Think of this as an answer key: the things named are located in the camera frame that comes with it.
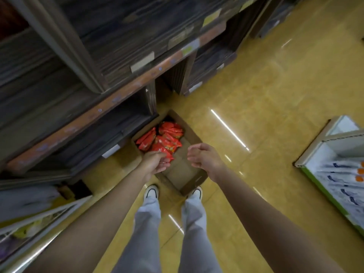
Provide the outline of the person's right hand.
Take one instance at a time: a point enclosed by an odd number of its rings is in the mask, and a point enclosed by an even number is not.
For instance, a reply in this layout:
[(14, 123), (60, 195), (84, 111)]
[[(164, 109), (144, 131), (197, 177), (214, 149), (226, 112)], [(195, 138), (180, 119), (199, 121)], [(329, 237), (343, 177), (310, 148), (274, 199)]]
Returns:
[(203, 170), (206, 171), (208, 177), (215, 182), (217, 185), (220, 185), (221, 181), (224, 179), (225, 172), (227, 166), (220, 158), (219, 154), (209, 144), (206, 144), (206, 156), (205, 156), (204, 168)]

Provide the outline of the person's left hand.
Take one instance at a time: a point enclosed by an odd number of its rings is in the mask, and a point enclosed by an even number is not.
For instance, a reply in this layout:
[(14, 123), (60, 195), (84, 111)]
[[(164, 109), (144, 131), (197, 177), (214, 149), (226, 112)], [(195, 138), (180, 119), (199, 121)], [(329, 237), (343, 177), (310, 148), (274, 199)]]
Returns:
[(155, 168), (157, 167), (161, 158), (165, 158), (164, 153), (150, 151), (147, 152), (139, 165), (137, 166), (140, 171), (144, 184), (148, 183), (152, 175), (155, 175)]

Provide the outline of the person's left forearm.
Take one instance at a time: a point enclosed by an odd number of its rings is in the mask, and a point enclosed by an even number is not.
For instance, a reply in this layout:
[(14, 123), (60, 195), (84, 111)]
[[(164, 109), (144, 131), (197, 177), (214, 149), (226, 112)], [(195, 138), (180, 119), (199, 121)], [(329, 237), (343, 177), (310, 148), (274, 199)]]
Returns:
[(93, 273), (153, 174), (142, 166), (132, 170), (66, 227), (24, 273)]

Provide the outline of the person's right forearm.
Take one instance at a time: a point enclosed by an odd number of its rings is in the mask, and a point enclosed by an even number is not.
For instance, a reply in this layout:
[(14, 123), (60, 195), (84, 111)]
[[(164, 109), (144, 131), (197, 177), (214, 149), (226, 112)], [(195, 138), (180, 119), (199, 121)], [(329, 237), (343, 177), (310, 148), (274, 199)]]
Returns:
[(274, 273), (345, 273), (297, 225), (232, 170), (221, 166), (207, 172)]

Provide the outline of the red snack packet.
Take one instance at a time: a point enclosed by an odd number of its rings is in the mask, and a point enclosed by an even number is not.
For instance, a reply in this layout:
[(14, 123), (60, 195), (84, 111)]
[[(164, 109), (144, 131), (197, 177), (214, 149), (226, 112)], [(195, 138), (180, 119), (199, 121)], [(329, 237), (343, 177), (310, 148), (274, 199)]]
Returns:
[(171, 154), (174, 154), (179, 147), (182, 147), (182, 143), (168, 133), (156, 136), (154, 143), (163, 146)]
[(173, 154), (165, 146), (163, 146), (161, 143), (154, 143), (151, 146), (150, 151), (164, 153), (165, 158), (168, 160), (168, 162), (171, 162), (171, 161), (174, 160)]
[(172, 137), (179, 139), (184, 135), (182, 126), (175, 122), (162, 122), (158, 127), (160, 135), (169, 134)]
[(147, 133), (145, 133), (143, 136), (138, 138), (135, 141), (135, 144), (137, 145), (138, 149), (143, 152), (147, 152), (152, 144), (155, 141), (157, 135), (156, 127), (153, 127), (151, 130), (149, 130)]

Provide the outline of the brown cardboard box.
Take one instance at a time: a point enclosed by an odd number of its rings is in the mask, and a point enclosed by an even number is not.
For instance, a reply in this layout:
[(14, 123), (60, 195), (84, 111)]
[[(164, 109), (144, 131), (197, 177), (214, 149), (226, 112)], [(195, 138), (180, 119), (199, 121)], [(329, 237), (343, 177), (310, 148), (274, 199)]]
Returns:
[(145, 125), (131, 138), (131, 141), (133, 142), (135, 149), (143, 156), (144, 152), (137, 147), (137, 140), (152, 128), (159, 127), (162, 122), (175, 122), (179, 124), (183, 129), (184, 134), (181, 138), (182, 146), (173, 154), (174, 160), (170, 162), (170, 167), (163, 172), (157, 173), (156, 177), (163, 184), (169, 188), (173, 188), (181, 196), (185, 197), (207, 179), (207, 173), (202, 169), (193, 167), (187, 159), (188, 148), (191, 145), (201, 143), (202, 140), (184, 119), (182, 119), (174, 110), (170, 109)]

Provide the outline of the person's white left shoe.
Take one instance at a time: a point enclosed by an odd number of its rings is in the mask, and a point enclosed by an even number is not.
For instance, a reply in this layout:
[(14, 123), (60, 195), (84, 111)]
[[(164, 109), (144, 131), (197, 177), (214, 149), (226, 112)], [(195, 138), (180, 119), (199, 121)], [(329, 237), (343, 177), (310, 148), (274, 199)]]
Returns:
[(143, 195), (143, 201), (147, 199), (156, 199), (159, 200), (159, 187), (157, 184), (149, 185)]

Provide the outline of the person's white shoe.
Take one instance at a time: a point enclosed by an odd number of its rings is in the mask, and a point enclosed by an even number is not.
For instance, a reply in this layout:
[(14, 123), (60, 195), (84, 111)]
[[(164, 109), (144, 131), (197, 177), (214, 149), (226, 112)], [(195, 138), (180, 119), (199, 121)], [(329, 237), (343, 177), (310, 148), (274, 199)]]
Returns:
[(149, 185), (143, 195), (143, 201), (147, 199), (156, 199), (159, 200), (159, 187), (157, 184)]
[(199, 202), (201, 202), (202, 195), (203, 195), (202, 188), (200, 186), (198, 186), (197, 188), (195, 188), (193, 191), (191, 191), (189, 193), (189, 195), (187, 196), (186, 200), (199, 201)]

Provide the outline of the person's white right shoe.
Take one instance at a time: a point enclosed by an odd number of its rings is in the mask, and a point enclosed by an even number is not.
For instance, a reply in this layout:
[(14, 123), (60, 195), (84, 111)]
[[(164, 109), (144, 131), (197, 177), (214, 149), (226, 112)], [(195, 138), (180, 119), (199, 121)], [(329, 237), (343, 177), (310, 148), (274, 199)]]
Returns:
[(201, 202), (202, 195), (203, 195), (202, 188), (200, 186), (198, 186), (197, 188), (195, 188), (193, 191), (191, 191), (189, 193), (189, 195), (187, 196), (186, 200), (199, 201), (199, 202)]

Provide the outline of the light grey trousers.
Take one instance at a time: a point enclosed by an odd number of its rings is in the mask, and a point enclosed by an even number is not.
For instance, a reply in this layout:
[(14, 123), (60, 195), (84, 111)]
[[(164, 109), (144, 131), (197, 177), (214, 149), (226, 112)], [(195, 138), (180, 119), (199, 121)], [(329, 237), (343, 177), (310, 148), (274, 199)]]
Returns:
[[(161, 273), (158, 228), (159, 201), (147, 199), (134, 216), (134, 230), (111, 273)], [(185, 200), (182, 206), (184, 238), (178, 273), (222, 273), (207, 236), (202, 202)]]

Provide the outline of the row of paper shelf labels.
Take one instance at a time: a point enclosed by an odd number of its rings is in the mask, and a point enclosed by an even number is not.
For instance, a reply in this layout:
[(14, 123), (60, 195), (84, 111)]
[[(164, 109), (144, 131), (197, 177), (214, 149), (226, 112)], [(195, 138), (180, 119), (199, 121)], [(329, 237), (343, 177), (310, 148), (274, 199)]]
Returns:
[(139, 0), (147, 3), (122, 14), (117, 26), (130, 27), (127, 46), (117, 49), (121, 58), (107, 62), (108, 77), (146, 70), (157, 58), (225, 23), (225, 29), (162, 74), (176, 93), (188, 96), (237, 56), (238, 45), (247, 36), (266, 0)]

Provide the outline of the white shelf unit green edge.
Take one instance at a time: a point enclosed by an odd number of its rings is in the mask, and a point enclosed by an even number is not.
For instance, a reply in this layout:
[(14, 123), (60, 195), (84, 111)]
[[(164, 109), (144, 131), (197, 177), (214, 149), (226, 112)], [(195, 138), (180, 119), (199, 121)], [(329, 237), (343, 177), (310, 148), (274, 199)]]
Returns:
[(315, 168), (320, 163), (347, 158), (352, 160), (364, 158), (364, 128), (360, 128), (349, 116), (342, 115), (327, 122), (298, 160), (294, 162), (294, 166), (316, 185), (364, 237), (364, 229), (349, 218), (350, 214), (334, 199), (315, 174)]

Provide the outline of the dark wooden shelf unit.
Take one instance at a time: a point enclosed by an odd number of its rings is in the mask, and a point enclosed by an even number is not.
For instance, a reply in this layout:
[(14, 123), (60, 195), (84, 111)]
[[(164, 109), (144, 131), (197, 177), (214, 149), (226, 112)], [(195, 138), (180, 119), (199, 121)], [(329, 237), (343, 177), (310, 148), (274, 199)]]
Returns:
[(155, 80), (225, 23), (118, 81), (122, 21), (147, 1), (0, 0), (0, 191), (65, 182), (157, 114)]

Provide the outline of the grey bag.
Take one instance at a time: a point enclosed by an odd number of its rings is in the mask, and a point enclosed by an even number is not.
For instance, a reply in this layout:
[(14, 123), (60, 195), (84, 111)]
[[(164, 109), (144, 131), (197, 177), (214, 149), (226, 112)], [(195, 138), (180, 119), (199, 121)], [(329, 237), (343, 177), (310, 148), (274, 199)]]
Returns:
[(60, 196), (57, 188), (52, 185), (0, 191), (0, 222), (45, 211)]

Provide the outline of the white metal display rack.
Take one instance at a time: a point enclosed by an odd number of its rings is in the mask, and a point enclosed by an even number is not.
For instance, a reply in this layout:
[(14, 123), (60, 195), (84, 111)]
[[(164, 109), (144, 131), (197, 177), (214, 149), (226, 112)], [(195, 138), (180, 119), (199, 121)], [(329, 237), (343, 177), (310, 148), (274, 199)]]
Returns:
[(71, 184), (47, 185), (56, 187), (61, 194), (49, 209), (0, 222), (0, 273), (93, 196), (82, 179)]

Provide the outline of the row of white blue-printed packets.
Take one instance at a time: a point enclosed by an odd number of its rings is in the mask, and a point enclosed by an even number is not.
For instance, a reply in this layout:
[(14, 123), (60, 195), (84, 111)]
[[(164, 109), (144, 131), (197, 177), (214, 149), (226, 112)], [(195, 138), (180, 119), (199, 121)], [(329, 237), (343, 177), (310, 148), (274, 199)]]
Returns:
[(364, 158), (324, 161), (315, 174), (349, 218), (364, 229)]

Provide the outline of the dark low shelf unit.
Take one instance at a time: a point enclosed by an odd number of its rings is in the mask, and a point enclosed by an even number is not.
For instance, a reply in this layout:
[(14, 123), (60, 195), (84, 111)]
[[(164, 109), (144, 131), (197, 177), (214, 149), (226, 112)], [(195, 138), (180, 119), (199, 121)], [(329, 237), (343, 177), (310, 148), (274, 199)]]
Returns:
[(302, 0), (271, 0), (257, 23), (254, 25), (250, 36), (254, 39), (263, 38), (278, 24), (292, 13)]

